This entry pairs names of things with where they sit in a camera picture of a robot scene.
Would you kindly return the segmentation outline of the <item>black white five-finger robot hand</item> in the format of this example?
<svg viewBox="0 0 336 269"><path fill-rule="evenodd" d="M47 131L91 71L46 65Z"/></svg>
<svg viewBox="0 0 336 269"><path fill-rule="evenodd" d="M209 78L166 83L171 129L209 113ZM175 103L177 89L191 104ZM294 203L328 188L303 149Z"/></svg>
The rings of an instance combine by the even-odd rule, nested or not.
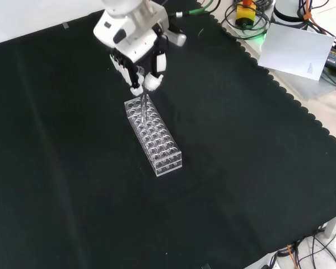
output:
<svg viewBox="0 0 336 269"><path fill-rule="evenodd" d="M142 96L160 87L167 69L169 44L182 47L185 42L186 35L177 27L170 27L164 33L151 29L126 52L111 49L110 59L131 93Z"/></svg>

